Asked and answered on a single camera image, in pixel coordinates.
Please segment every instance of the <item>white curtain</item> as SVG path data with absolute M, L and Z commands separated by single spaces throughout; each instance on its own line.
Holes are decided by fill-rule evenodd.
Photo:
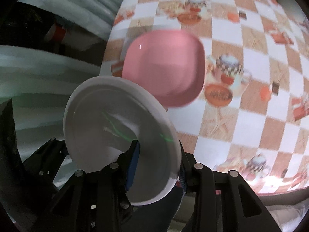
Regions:
M 73 58 L 21 47 L 0 45 L 0 103 L 12 98 L 17 147 L 22 161 L 55 137 L 63 140 L 67 101 L 100 67 Z M 76 170 L 65 159 L 56 178 L 60 187 Z
M 123 0 L 18 0 L 50 11 L 108 40 Z

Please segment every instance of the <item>checkered tablecloth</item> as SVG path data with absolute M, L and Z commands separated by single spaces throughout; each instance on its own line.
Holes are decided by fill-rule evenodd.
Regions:
M 194 3 L 200 4 L 191 12 L 188 4 Z M 180 16 L 188 13 L 192 17 Z M 214 71 L 206 61 L 206 82 L 199 98 L 167 110 L 185 150 L 211 169 L 238 170 L 256 193 L 307 187 L 307 28 L 289 17 L 276 0 L 124 0 L 101 74 L 121 76 L 132 41 L 157 29 L 191 32 L 203 43 L 206 56 L 218 60 L 228 53 L 252 75 L 241 95 L 215 107 L 205 96 Z

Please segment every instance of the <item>metal screw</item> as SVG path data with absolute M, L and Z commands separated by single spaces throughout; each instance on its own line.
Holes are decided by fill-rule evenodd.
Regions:
M 127 209 L 128 207 L 130 207 L 130 205 L 124 201 L 120 202 L 120 207 L 122 207 L 123 209 Z
M 194 164 L 194 168 L 196 168 L 196 169 L 202 169 L 202 168 L 203 168 L 203 164 L 201 164 L 201 163 L 195 163 L 195 164 Z
M 117 169 L 119 167 L 119 165 L 118 165 L 118 163 L 114 162 L 114 163 L 110 164 L 109 167 L 111 169 Z
M 237 177 L 237 176 L 238 176 L 237 171 L 231 170 L 231 171 L 230 171 L 230 176 L 232 176 L 232 177 Z
M 74 175 L 77 176 L 77 177 L 80 177 L 84 174 L 84 171 L 83 170 L 77 170 L 75 171 Z

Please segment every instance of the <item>table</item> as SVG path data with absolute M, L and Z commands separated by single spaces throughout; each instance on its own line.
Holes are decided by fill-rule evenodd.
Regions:
M 101 74 L 121 76 L 132 41 L 158 29 L 196 35 L 207 56 L 200 96 L 167 109 L 185 150 L 258 194 L 309 186 L 306 26 L 276 0 L 124 0 Z

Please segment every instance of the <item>pink bowl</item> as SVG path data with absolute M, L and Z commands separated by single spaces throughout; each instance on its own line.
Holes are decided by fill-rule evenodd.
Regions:
M 204 86 L 204 47 L 182 30 L 145 33 L 130 45 L 122 78 L 146 89 L 165 107 L 189 104 Z

